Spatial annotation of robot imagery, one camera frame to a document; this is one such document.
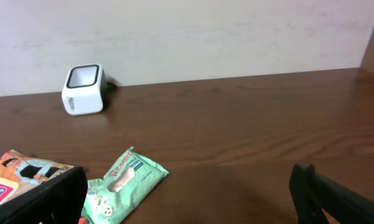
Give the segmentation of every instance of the white wall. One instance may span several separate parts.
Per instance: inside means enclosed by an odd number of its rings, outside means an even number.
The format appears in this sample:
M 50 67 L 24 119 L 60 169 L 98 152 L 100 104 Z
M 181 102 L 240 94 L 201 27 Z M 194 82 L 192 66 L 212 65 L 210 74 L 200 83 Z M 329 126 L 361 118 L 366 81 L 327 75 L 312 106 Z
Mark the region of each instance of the white wall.
M 374 0 L 0 0 L 0 96 L 359 67 Z

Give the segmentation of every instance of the green snack bag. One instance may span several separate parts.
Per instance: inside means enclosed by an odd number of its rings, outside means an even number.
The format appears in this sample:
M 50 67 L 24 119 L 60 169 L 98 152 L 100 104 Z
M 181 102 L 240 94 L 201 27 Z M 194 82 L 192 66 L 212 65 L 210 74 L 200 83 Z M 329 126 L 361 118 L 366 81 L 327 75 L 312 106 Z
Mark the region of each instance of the green snack bag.
M 169 172 L 132 152 L 123 153 L 104 179 L 88 181 L 82 215 L 92 224 L 119 224 Z

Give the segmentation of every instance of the white cube device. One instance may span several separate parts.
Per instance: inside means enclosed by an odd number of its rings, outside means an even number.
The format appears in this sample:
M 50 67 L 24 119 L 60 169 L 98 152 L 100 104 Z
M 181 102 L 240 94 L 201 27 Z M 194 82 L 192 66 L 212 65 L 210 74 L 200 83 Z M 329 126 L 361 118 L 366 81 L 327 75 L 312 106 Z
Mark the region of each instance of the white cube device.
M 71 115 L 97 113 L 106 104 L 107 83 L 101 65 L 81 65 L 69 71 L 62 90 L 63 105 Z

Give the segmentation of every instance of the snack bag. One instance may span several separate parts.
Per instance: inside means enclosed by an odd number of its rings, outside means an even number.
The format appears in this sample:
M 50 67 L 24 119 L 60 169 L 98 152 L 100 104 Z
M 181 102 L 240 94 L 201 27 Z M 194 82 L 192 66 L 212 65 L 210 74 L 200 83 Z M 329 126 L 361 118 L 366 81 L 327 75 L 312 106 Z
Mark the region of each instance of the snack bag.
M 15 150 L 0 158 L 0 205 L 53 179 L 72 166 L 27 157 Z
M 169 172 L 132 152 L 123 153 L 104 179 L 88 181 L 82 215 L 92 224 L 119 224 Z

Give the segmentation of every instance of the wooden table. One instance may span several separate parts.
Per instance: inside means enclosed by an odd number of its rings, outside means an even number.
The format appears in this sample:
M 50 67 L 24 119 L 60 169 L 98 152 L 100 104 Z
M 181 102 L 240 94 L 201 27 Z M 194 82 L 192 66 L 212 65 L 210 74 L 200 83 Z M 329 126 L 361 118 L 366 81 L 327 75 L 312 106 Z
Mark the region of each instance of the wooden table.
M 374 75 L 359 69 L 129 86 L 98 114 L 60 93 L 0 98 L 0 156 L 102 177 L 129 146 L 168 176 L 125 223 L 297 223 L 292 165 L 374 200 Z

